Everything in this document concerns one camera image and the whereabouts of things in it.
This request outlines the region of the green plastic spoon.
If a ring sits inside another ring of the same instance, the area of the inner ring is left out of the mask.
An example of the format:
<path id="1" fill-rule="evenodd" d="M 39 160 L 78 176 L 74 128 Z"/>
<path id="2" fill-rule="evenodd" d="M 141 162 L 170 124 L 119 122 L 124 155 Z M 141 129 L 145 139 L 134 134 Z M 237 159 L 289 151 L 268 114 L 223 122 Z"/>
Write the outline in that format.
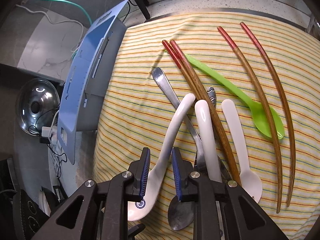
<path id="1" fill-rule="evenodd" d="M 204 63 L 200 62 L 199 60 L 189 56 L 185 55 L 188 60 L 190 61 L 190 64 L 204 72 L 204 74 L 209 75 L 212 79 L 214 79 L 217 83 L 224 86 L 225 89 L 227 89 L 231 94 L 238 97 L 240 101 L 242 101 L 242 104 L 244 106 L 247 106 L 248 111 L 246 115 L 241 114 L 240 116 L 252 119 L 251 125 L 247 125 L 245 123 L 241 123 L 242 127 L 245 131 L 245 136 L 248 138 L 257 138 L 257 134 L 254 134 L 254 130 L 260 132 L 261 137 L 266 138 L 267 140 L 271 141 L 271 132 L 268 124 L 267 117 L 265 115 L 263 106 L 260 102 L 252 100 L 247 94 L 245 94 L 240 88 L 236 87 L 231 81 L 224 78 L 222 75 L 220 75 L 217 71 L 213 70 L 212 68 L 208 67 Z"/>

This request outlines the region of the steel pot lid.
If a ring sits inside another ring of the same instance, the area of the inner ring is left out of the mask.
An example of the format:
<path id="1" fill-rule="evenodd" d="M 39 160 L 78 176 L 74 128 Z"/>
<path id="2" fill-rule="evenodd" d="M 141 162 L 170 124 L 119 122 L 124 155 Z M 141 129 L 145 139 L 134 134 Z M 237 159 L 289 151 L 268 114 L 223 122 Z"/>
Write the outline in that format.
<path id="1" fill-rule="evenodd" d="M 38 136 L 43 126 L 50 126 L 60 98 L 51 82 L 41 78 L 28 81 L 20 90 L 16 101 L 16 116 L 25 133 Z"/>

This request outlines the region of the yellow striped cloth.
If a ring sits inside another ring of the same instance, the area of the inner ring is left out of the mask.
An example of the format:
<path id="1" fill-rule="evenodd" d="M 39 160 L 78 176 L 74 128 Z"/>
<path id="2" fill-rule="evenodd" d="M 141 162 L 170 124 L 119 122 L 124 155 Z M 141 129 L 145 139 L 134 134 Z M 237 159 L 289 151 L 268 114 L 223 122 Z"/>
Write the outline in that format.
<path id="1" fill-rule="evenodd" d="M 125 171 L 148 147 L 155 165 L 175 109 L 152 78 L 159 67 L 177 96 L 190 88 L 163 40 L 216 70 L 250 98 L 258 101 L 251 81 L 225 39 L 223 27 L 238 45 L 257 76 L 268 103 L 281 118 L 283 107 L 259 51 L 243 31 L 244 22 L 274 65 L 291 111 L 296 143 L 296 174 L 290 205 L 277 212 L 274 148 L 253 124 L 246 105 L 209 76 L 198 72 L 204 87 L 213 86 L 217 103 L 231 99 L 236 106 L 251 169 L 263 182 L 259 202 L 289 239 L 304 239 L 319 217 L 319 42 L 288 24 L 248 14 L 201 12 L 170 16 L 127 29 L 118 50 L 101 110 L 93 160 L 93 178 L 101 182 Z"/>

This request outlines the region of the white ceramic spoon with logo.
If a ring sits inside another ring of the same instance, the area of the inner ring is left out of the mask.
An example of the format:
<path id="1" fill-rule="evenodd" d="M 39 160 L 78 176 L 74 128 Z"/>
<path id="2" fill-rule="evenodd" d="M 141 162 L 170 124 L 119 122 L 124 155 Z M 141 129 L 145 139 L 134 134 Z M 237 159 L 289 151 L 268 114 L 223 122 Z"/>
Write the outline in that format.
<path id="1" fill-rule="evenodd" d="M 186 94 L 176 109 L 165 134 L 156 165 L 148 174 L 146 192 L 143 200 L 128 203 L 127 218 L 129 221 L 132 222 L 144 218 L 156 204 L 176 135 L 194 101 L 194 94 Z"/>

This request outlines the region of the white plastic spoon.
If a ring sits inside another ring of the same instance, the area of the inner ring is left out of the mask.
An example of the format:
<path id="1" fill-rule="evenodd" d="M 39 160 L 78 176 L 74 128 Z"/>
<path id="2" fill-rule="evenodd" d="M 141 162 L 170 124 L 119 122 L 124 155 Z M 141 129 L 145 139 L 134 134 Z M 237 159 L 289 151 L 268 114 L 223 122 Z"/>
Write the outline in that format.
<path id="1" fill-rule="evenodd" d="M 232 100 L 225 99 L 221 107 L 238 156 L 242 188 L 258 203 L 262 196 L 263 184 L 250 168 L 245 136 L 235 104 Z"/>

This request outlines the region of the blue plastic drainer basket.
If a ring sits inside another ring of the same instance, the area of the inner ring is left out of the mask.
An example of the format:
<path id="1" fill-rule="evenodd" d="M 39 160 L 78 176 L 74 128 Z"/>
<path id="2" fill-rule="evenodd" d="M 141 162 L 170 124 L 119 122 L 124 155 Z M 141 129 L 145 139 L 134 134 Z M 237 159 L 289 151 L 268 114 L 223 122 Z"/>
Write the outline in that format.
<path id="1" fill-rule="evenodd" d="M 57 139 L 75 162 L 76 133 L 98 127 L 101 108 L 127 27 L 118 18 L 127 0 L 119 3 L 88 29 L 72 61 L 63 89 Z"/>

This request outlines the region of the white power strip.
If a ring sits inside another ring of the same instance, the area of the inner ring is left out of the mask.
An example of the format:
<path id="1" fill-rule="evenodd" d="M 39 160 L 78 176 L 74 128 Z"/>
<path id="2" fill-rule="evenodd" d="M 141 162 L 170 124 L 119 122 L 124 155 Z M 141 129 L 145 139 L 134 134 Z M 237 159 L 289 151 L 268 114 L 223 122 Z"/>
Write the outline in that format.
<path id="1" fill-rule="evenodd" d="M 57 126 L 52 128 L 43 126 L 40 134 L 40 143 L 43 144 L 57 144 Z"/>

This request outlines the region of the metal spoon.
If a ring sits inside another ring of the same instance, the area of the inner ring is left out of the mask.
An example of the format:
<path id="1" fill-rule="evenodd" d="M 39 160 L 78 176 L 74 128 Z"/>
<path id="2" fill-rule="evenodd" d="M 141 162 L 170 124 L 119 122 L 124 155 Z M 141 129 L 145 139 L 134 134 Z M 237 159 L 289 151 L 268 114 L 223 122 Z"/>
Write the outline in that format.
<path id="1" fill-rule="evenodd" d="M 167 77 L 164 74 L 163 70 L 161 70 L 161 68 L 159 67 L 156 67 L 152 71 L 152 77 L 159 86 L 159 88 L 167 96 L 171 104 L 175 108 L 177 108 L 180 104 L 180 101 L 177 95 L 175 94 L 171 84 L 167 80 Z M 184 118 L 184 123 L 186 124 L 189 132 L 191 133 L 197 148 L 194 168 L 198 172 L 206 172 L 206 162 L 204 158 L 204 150 L 200 136 L 187 116 L 185 116 Z M 193 218 L 194 202 L 179 202 L 178 198 L 175 196 L 171 200 L 168 209 L 168 222 L 170 227 L 173 230 L 182 230 L 193 221 Z"/>

